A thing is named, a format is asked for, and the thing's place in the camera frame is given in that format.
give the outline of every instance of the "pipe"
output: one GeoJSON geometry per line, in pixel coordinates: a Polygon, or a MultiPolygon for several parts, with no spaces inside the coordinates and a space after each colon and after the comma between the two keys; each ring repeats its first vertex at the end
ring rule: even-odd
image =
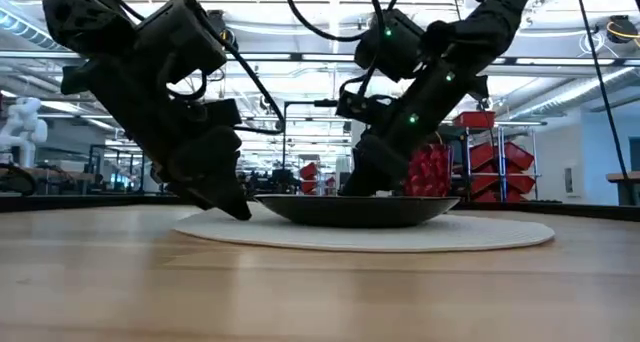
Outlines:
{"type": "MultiPolygon", "coordinates": [[[[640,71],[636,67],[626,67],[604,77],[607,93],[613,93],[633,83],[637,83],[640,71]]],[[[569,82],[551,92],[547,92],[509,115],[509,119],[527,118],[564,111],[585,102],[602,97],[597,78],[587,81],[569,82]]]]}
{"type": "Polygon", "coordinates": [[[0,0],[0,29],[21,37],[34,45],[51,50],[66,51],[56,43],[45,29],[36,27],[37,22],[26,16],[19,7],[8,0],[0,0]]]}

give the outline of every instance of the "metal shelving rack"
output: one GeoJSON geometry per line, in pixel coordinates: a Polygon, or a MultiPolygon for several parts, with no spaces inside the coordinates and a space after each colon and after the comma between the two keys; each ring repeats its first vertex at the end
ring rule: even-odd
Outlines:
{"type": "MultiPolygon", "coordinates": [[[[517,124],[513,124],[510,125],[512,127],[527,127],[527,135],[531,138],[531,142],[532,142],[532,151],[529,151],[532,155],[533,155],[533,174],[530,173],[507,173],[507,158],[506,158],[506,153],[505,153],[505,144],[506,144],[506,139],[505,139],[505,128],[503,126],[497,126],[497,127],[493,127],[491,130],[495,130],[496,133],[494,133],[494,138],[497,140],[497,147],[498,147],[498,155],[496,156],[498,159],[498,173],[474,173],[471,170],[471,144],[469,143],[472,135],[474,133],[472,133],[472,129],[470,128],[466,128],[465,129],[465,133],[464,133],[464,140],[465,140],[465,156],[464,156],[464,163],[465,163],[465,174],[466,176],[463,175],[463,177],[466,178],[466,189],[467,189],[467,199],[470,201],[471,200],[471,180],[474,176],[498,176],[500,179],[500,201],[501,202],[505,202],[507,200],[507,190],[508,190],[508,183],[507,183],[507,175],[509,176],[528,176],[534,179],[534,195],[535,195],[535,199],[538,199],[538,177],[541,177],[541,175],[538,173],[538,157],[537,157],[537,151],[536,151],[536,137],[535,137],[535,132],[533,130],[533,128],[527,124],[522,124],[522,125],[517,125],[517,124]]],[[[489,131],[489,128],[474,128],[473,131],[489,131]]],[[[491,146],[492,148],[495,146],[494,145],[494,141],[493,139],[490,139],[491,141],[491,146]]]]}

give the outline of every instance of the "white humanoid robot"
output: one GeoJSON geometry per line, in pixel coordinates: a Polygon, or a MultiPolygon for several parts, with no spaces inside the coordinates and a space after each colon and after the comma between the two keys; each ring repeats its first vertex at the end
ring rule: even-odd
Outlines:
{"type": "Polygon", "coordinates": [[[36,143],[47,140],[47,123],[38,119],[41,103],[37,98],[18,98],[8,108],[7,123],[0,130],[0,163],[13,164],[12,147],[20,147],[20,167],[33,167],[36,143]]]}

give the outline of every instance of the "red bin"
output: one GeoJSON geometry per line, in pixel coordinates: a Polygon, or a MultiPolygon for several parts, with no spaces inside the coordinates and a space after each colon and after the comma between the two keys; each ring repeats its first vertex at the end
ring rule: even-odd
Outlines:
{"type": "Polygon", "coordinates": [[[428,144],[417,149],[409,163],[404,184],[407,196],[444,197],[451,190],[452,150],[450,146],[428,144]]]}

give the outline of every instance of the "metal frame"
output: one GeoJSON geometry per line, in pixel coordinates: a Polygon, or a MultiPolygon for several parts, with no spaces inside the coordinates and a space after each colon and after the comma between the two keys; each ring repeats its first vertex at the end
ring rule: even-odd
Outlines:
{"type": "MultiPolygon", "coordinates": [[[[522,125],[512,125],[512,127],[529,127],[526,124],[522,124],[522,125]]],[[[532,149],[533,151],[531,151],[531,154],[533,155],[533,174],[526,174],[526,173],[519,173],[519,174],[508,174],[507,173],[507,158],[506,158],[506,150],[505,150],[505,145],[506,145],[506,139],[505,139],[505,133],[504,133],[504,127],[502,126],[498,126],[498,127],[494,127],[497,131],[495,137],[497,140],[497,147],[498,147],[498,155],[496,156],[498,158],[498,173],[473,173],[473,171],[471,170],[471,145],[469,143],[469,137],[471,136],[470,133],[470,129],[467,127],[465,129],[465,133],[464,133],[464,140],[466,143],[466,148],[465,148],[465,153],[466,156],[464,156],[465,159],[465,163],[466,163],[466,168],[465,168],[465,173],[466,176],[464,176],[466,178],[466,185],[467,185],[467,200],[471,201],[471,179],[473,178],[473,176],[498,176],[500,179],[500,202],[501,203],[505,203],[507,201],[507,195],[508,195],[508,188],[509,188],[509,184],[507,181],[507,176],[511,175],[517,175],[517,176],[529,176],[532,177],[535,181],[534,184],[534,193],[535,193],[535,198],[536,200],[539,198],[538,195],[538,177],[542,177],[539,173],[538,173],[538,154],[537,154],[537,149],[536,149],[536,138],[535,138],[535,133],[533,131],[532,128],[528,128],[527,129],[527,133],[528,136],[532,138],[532,149]]],[[[494,147],[494,141],[493,139],[491,139],[491,147],[494,147]]]]}
{"type": "MultiPolygon", "coordinates": [[[[93,163],[93,152],[97,148],[101,148],[105,152],[107,150],[116,152],[116,164],[120,163],[120,153],[129,154],[130,155],[130,160],[129,160],[129,173],[130,174],[133,174],[134,152],[135,152],[135,154],[137,154],[139,152],[139,153],[142,154],[142,165],[140,166],[140,174],[141,174],[141,176],[140,176],[140,187],[138,188],[138,193],[143,193],[144,192],[144,173],[145,173],[145,169],[144,169],[145,155],[144,155],[144,152],[142,152],[142,151],[131,151],[131,152],[121,151],[121,150],[117,149],[117,147],[119,147],[119,146],[101,145],[101,144],[92,144],[91,146],[89,146],[89,162],[87,163],[87,166],[89,168],[87,170],[87,173],[91,173],[91,174],[95,174],[96,173],[96,170],[95,170],[96,165],[93,163]]],[[[116,182],[118,181],[119,173],[120,172],[118,170],[116,170],[116,182]]],[[[88,188],[87,185],[88,184],[84,185],[84,188],[82,189],[82,195],[86,195],[87,194],[87,188],[88,188]]]]}

